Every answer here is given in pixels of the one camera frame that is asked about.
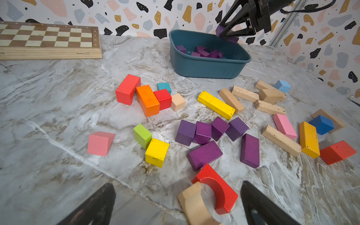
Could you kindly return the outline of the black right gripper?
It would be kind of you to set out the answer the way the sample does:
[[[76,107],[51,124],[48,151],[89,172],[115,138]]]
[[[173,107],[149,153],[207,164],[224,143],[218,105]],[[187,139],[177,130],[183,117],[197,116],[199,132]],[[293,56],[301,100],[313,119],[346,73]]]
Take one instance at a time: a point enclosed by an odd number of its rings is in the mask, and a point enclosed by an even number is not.
[[[225,27],[222,37],[242,37],[253,36],[257,32],[264,30],[265,33],[272,30],[270,16],[277,12],[277,1],[245,1],[236,0],[230,7],[227,14],[220,22],[220,26]],[[250,27],[233,31],[232,28],[250,19]]]

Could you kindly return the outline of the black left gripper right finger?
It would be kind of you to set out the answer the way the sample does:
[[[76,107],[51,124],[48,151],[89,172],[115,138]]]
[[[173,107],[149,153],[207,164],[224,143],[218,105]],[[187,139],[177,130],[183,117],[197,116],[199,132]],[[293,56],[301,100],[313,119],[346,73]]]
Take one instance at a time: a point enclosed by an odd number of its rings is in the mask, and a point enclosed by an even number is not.
[[[249,225],[299,224],[249,181],[242,184],[241,199]]]

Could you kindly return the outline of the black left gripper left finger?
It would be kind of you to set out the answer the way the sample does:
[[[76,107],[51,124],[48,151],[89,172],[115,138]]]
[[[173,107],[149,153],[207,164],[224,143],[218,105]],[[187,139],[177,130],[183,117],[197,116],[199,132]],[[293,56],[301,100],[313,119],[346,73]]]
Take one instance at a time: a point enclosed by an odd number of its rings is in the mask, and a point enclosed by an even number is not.
[[[113,184],[106,183],[58,224],[108,225],[115,199]]]

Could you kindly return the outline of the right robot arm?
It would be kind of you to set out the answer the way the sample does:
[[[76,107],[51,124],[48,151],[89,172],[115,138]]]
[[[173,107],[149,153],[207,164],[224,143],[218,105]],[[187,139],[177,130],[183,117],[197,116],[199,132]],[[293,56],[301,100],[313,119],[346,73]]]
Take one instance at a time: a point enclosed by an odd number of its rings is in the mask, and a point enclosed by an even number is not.
[[[271,15],[280,11],[289,13],[314,13],[330,8],[335,4],[332,1],[323,7],[285,11],[293,1],[263,1],[263,0],[235,0],[227,14],[216,29],[216,36],[230,42],[236,42],[239,37],[253,36],[263,30],[268,33],[272,30]]]

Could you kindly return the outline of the dark purple triangular block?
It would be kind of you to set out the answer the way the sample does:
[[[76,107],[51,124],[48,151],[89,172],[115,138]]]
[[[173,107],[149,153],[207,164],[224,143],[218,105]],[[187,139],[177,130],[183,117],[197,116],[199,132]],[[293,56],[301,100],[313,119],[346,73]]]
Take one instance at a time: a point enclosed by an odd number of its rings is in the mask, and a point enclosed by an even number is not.
[[[176,48],[181,52],[181,53],[184,53],[184,54],[187,54],[187,49],[184,47],[184,46],[182,46],[182,45],[178,45],[178,46],[176,46]]]

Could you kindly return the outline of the purple triangular prism block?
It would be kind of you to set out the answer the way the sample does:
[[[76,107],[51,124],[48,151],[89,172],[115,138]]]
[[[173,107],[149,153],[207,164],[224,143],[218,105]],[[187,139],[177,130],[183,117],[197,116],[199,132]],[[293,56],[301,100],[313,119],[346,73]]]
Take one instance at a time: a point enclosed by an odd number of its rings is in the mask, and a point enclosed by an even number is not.
[[[204,47],[204,46],[196,46],[194,49],[194,52],[199,53],[199,52],[205,51],[205,50],[206,50],[206,47]]]

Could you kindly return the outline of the purple rectangular block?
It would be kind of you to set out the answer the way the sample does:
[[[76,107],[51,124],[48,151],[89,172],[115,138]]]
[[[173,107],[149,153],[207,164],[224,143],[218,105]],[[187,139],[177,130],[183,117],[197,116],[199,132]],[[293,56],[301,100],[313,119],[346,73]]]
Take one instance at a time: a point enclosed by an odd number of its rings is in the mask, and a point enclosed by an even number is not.
[[[198,171],[206,164],[220,158],[222,155],[223,153],[216,142],[211,141],[193,151],[190,151],[187,154],[187,159],[189,160],[193,170]]]
[[[245,134],[241,141],[240,161],[252,168],[260,166],[259,139]]]

